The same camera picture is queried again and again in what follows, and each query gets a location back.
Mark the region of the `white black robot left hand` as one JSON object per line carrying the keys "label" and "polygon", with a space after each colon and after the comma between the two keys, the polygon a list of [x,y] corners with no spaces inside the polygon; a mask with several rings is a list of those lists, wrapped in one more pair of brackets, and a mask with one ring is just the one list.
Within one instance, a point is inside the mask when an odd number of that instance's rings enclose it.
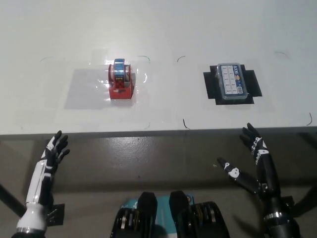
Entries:
{"label": "white black robot left hand", "polygon": [[46,145],[36,163],[30,181],[26,204],[40,204],[47,207],[52,203],[54,177],[63,158],[69,154],[68,136],[59,130]]}

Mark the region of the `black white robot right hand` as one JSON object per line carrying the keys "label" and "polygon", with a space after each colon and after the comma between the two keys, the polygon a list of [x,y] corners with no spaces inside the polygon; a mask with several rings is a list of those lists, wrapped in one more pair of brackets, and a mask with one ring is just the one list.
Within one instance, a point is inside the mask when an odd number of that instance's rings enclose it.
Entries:
{"label": "black white robot right hand", "polygon": [[289,208],[281,197],[277,171],[264,139],[250,123],[242,128],[240,139],[252,154],[257,177],[254,178],[243,172],[224,158],[217,158],[217,162],[232,181],[250,194],[259,197],[263,203],[266,219],[288,216]]}

